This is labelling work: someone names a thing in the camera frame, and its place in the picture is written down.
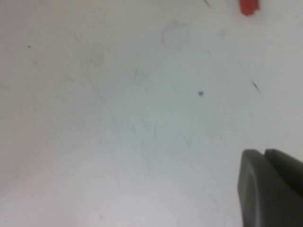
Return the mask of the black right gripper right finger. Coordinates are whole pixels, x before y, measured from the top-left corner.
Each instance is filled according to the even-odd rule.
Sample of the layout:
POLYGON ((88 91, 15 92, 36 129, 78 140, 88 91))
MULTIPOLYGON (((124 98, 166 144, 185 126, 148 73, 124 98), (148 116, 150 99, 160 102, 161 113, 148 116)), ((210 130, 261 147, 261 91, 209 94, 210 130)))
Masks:
POLYGON ((265 200, 267 203, 302 203, 303 163, 277 149, 264 153, 265 200))

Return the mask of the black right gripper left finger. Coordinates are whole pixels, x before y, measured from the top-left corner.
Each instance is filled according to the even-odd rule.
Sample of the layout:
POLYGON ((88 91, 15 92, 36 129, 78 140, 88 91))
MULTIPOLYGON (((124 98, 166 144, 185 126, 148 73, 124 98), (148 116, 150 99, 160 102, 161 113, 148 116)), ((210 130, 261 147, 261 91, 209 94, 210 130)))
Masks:
POLYGON ((246 149, 241 155, 238 195, 243 226, 301 227, 302 203, 267 203, 264 173, 267 165, 264 153, 246 149))

